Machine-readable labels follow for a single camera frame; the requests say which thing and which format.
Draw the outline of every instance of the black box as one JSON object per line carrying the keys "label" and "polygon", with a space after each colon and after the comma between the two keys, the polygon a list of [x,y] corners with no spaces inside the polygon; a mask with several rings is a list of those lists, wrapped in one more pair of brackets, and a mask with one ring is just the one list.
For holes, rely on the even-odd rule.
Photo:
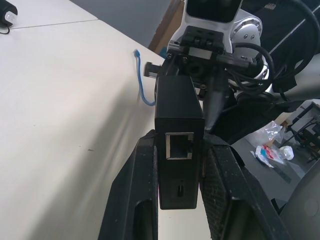
{"label": "black box", "polygon": [[189,76],[160,76],[155,132],[161,209],[195,209],[205,120]]}

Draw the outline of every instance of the white table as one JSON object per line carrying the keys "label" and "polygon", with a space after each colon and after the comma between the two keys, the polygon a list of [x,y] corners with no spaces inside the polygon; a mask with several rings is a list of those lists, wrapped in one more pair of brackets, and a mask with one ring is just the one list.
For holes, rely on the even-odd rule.
{"label": "white table", "polygon": [[69,0],[8,0],[18,10],[11,29],[92,21],[97,18]]}
{"label": "white table", "polygon": [[[133,51],[163,59],[99,20],[12,29],[0,44],[0,239],[97,239],[113,179],[154,128]],[[155,81],[143,84],[152,101]],[[160,211],[159,239],[209,240],[198,206]]]}

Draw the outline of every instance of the gray floor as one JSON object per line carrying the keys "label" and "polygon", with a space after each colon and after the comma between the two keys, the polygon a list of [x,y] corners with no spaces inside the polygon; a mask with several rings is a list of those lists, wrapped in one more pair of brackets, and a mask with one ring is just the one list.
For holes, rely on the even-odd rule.
{"label": "gray floor", "polygon": [[242,157],[245,167],[258,179],[269,199],[288,201],[301,179],[289,164],[282,165],[274,161],[271,162],[291,179],[290,183],[286,182],[274,169],[260,163],[250,153],[250,151],[255,151],[255,148],[244,138],[232,146]]}

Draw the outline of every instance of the floor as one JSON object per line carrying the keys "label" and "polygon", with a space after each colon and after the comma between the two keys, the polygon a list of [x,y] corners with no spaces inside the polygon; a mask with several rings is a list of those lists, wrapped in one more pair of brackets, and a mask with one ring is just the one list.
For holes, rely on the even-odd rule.
{"label": "floor", "polygon": [[244,138],[232,145],[242,157],[246,168],[258,179],[269,199],[287,202],[303,175],[312,167],[315,161],[308,162],[308,154],[304,149],[293,148],[294,158],[287,165],[274,161],[271,164],[276,170],[260,163],[250,151],[255,148]]}

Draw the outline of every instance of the table surface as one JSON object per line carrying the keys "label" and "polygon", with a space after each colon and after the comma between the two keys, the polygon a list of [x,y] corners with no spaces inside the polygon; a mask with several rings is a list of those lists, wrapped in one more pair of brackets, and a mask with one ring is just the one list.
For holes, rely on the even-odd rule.
{"label": "table surface", "polygon": [[97,18],[69,0],[8,0],[18,10],[11,29],[92,21]]}
{"label": "table surface", "polygon": [[[97,239],[113,179],[154,128],[133,51],[142,65],[163,59],[100,20],[12,29],[0,43],[0,239]],[[152,101],[154,79],[143,84]],[[159,239],[177,229],[209,240],[203,205],[159,213]]]}

